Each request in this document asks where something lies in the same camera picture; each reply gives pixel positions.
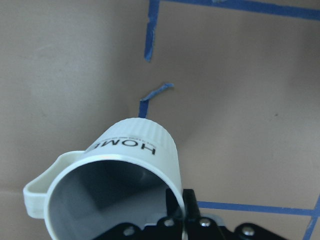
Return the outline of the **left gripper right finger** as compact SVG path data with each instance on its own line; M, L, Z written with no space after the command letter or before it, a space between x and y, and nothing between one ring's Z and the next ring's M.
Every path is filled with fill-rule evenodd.
M187 226L193 225L200 218L200 210L194 190L184 189L182 192L182 198L185 209L184 222Z

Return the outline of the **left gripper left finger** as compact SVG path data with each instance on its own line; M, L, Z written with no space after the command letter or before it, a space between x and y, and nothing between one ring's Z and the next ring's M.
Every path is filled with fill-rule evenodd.
M182 222L184 219L182 208L170 188L165 190L166 220Z

